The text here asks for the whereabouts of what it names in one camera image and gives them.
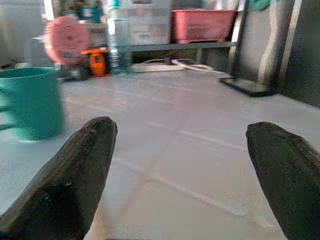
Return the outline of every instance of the green mug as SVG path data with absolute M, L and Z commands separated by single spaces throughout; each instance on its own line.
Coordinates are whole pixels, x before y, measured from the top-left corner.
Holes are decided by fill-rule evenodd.
M 56 136 L 64 127 L 64 112 L 55 69 L 0 71 L 0 112 L 6 112 L 8 121 L 0 131 L 12 129 L 32 141 Z

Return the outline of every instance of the red plastic basket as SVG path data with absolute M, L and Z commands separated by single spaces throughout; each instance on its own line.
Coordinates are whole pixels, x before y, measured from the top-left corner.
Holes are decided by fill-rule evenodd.
M 236 10 L 173 10 L 171 40 L 179 44 L 224 42 L 236 14 Z

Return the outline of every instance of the shelf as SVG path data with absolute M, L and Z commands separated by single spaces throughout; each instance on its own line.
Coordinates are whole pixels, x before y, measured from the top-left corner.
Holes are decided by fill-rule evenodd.
M 133 45 L 132 52 L 150 52 L 165 50 L 183 50 L 183 49 L 211 49 L 211 48 L 230 48 L 235 47 L 236 42 L 198 42 L 189 44 L 153 44 L 153 45 Z

